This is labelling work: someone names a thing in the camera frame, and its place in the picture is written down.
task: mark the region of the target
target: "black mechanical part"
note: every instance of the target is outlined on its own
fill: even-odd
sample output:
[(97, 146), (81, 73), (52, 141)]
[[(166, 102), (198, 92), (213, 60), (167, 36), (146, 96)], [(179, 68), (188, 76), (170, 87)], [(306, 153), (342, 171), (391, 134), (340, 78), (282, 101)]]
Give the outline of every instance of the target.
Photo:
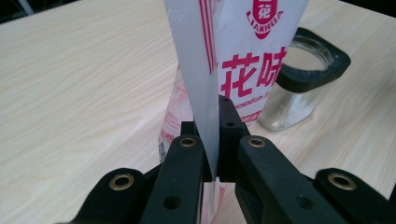
[(315, 187), (348, 223), (396, 223), (396, 207), (349, 172), (321, 170)]
[(210, 174), (201, 139), (172, 142), (139, 223), (200, 223), (203, 182)]
[[(235, 182), (247, 223), (396, 223), (389, 201), (348, 172), (302, 175), (271, 141), (248, 133), (219, 98), (219, 178)], [(203, 182), (212, 181), (194, 122), (182, 122), (165, 161), (146, 174), (119, 169), (94, 187), (70, 223), (199, 223)]]
[(341, 0), (343, 2), (355, 5), (357, 7), (364, 7), (375, 12), (396, 18), (396, 10), (394, 9), (393, 2), (389, 0), (376, 0), (376, 1), (361, 1), (361, 0)]
[(239, 140), (248, 135), (248, 128), (239, 118), (233, 101), (219, 97), (219, 165), (221, 182), (235, 182)]
[(108, 173), (69, 223), (137, 223), (148, 197), (145, 184), (145, 177), (136, 170), (122, 168)]
[(240, 187), (254, 189), (251, 195), (257, 194), (263, 203), (260, 222), (256, 221), (259, 215), (247, 213), (253, 223), (346, 223), (268, 139), (245, 136), (238, 159), (244, 173), (238, 176), (242, 185), (237, 185), (235, 194), (240, 204), (246, 204), (242, 211), (245, 214), (244, 207), (251, 202), (244, 201), (248, 198), (246, 193), (240, 195)]

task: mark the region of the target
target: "glass jar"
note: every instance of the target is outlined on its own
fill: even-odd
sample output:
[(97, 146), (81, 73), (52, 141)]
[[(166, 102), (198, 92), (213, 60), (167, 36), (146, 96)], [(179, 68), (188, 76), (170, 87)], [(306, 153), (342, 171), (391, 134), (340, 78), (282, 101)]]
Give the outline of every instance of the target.
[(343, 75), (350, 65), (343, 51), (304, 28), (297, 30), (291, 47), (312, 53), (324, 68), (302, 70), (282, 65), (258, 119), (262, 126), (273, 131), (285, 130), (311, 115), (330, 83)]

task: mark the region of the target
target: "screw hole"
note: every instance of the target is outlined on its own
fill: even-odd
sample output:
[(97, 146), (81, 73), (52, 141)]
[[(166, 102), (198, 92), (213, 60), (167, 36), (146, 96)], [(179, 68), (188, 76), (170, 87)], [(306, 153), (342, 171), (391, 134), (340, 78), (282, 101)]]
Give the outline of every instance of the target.
[(328, 179), (330, 183), (339, 189), (354, 190), (357, 187), (355, 182), (347, 175), (332, 173), (329, 174)]
[(113, 190), (125, 190), (132, 186), (134, 177), (130, 174), (115, 175), (108, 185)]
[(314, 203), (303, 195), (299, 195), (296, 198), (296, 202), (303, 209), (312, 209), (314, 207)]
[(265, 147), (265, 142), (259, 138), (251, 138), (248, 140), (248, 144), (253, 147)]
[(177, 209), (181, 204), (181, 200), (177, 196), (169, 196), (163, 200), (163, 206), (169, 210)]
[(179, 143), (183, 147), (193, 147), (197, 144), (197, 142), (193, 138), (182, 138), (180, 139)]

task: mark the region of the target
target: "black jar lid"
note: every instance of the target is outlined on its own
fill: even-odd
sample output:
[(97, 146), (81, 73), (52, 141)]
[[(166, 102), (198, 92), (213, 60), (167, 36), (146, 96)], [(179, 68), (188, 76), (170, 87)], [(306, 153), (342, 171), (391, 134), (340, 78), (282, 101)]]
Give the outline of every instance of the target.
[(297, 29), (291, 45), (311, 52), (326, 67), (323, 70), (301, 70), (283, 64), (276, 83), (287, 91), (311, 91), (336, 80), (350, 65), (350, 59), (343, 51), (304, 28)]

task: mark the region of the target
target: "wood grain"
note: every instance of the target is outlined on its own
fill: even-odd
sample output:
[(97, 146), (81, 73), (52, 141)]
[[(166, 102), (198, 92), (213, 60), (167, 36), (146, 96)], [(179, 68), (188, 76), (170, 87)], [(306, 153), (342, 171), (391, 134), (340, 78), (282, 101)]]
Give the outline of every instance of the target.
[[(302, 173), (337, 167), (388, 197), (396, 182), (396, 22), (311, 0), (301, 26), (352, 65), (314, 114), (274, 133)], [(0, 25), (0, 223), (71, 220), (107, 172), (158, 164), (177, 68), (162, 1), (84, 0)], [(215, 223), (244, 223), (226, 191)]]

